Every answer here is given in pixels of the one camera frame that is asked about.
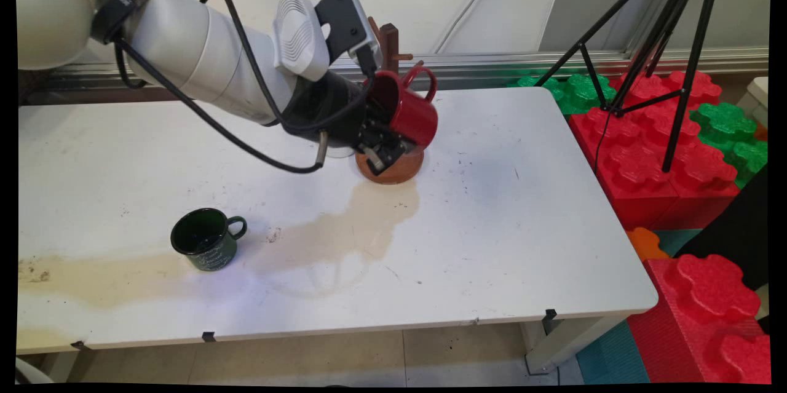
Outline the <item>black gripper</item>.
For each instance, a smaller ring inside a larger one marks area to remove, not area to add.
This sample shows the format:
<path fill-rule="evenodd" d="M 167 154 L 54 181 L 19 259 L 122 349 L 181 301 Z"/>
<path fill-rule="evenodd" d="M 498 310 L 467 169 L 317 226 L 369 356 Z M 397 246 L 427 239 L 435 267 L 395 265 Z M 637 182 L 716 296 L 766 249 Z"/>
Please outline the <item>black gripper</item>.
<path fill-rule="evenodd" d="M 299 77 L 285 108 L 287 134 L 318 142 L 326 130 L 330 148 L 360 149 L 371 174 L 382 174 L 411 151 L 411 142 L 390 128 L 390 116 L 378 106 L 366 106 L 369 81 L 352 82 L 326 73 L 317 82 Z M 378 139 L 362 143 L 363 139 Z"/>

